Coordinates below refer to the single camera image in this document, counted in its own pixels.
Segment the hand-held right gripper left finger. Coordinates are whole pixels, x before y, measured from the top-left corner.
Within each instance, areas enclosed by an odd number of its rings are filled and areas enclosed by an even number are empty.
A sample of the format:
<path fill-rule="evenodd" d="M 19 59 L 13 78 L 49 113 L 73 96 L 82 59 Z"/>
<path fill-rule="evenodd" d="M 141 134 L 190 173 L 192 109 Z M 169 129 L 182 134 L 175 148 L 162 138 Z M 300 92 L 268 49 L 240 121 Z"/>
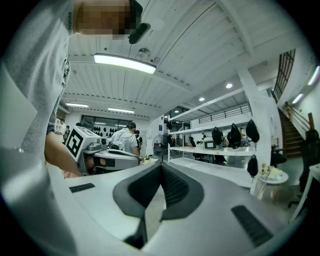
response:
<path fill-rule="evenodd" d="M 139 219 L 125 215 L 113 199 L 114 186 L 137 170 L 77 178 L 64 178 L 62 171 L 51 164 L 47 170 L 54 196 L 73 237 L 73 255 L 145 255 L 124 242 L 136 233 Z"/>

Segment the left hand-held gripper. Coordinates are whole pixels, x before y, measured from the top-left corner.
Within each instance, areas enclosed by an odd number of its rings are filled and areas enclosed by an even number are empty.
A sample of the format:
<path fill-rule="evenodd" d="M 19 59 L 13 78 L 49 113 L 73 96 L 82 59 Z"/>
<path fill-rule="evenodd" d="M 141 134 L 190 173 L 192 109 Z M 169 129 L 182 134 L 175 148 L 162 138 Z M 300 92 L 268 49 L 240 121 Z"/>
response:
<path fill-rule="evenodd" d="M 83 175 L 88 175 L 85 156 L 93 156 L 106 150 L 108 145 L 109 142 L 106 138 L 98 136 L 85 127 L 75 125 L 68 136 L 65 146 L 75 160 L 79 172 Z M 137 155 L 118 149 L 108 149 L 107 155 L 101 158 L 105 160 L 104 168 L 108 172 L 130 169 L 140 164 L 140 158 Z"/>

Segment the person's left hand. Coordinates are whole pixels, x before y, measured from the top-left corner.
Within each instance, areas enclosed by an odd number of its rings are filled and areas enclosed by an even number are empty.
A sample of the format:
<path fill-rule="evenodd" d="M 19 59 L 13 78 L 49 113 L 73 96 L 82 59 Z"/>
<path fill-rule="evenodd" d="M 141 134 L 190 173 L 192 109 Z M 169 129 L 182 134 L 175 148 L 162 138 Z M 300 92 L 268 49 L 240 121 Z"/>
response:
<path fill-rule="evenodd" d="M 100 175 L 106 173 L 106 160 L 104 158 L 86 155 L 84 158 L 85 168 L 90 175 Z"/>

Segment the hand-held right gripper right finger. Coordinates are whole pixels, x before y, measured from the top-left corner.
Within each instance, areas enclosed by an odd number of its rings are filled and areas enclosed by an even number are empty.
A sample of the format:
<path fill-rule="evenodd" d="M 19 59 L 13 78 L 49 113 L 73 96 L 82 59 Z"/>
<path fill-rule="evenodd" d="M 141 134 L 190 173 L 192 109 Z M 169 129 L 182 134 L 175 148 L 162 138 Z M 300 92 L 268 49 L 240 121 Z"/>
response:
<path fill-rule="evenodd" d="M 153 256 L 291 256 L 305 215 L 284 213 L 226 179 L 177 166 L 204 195 L 185 218 L 163 220 L 142 251 Z"/>

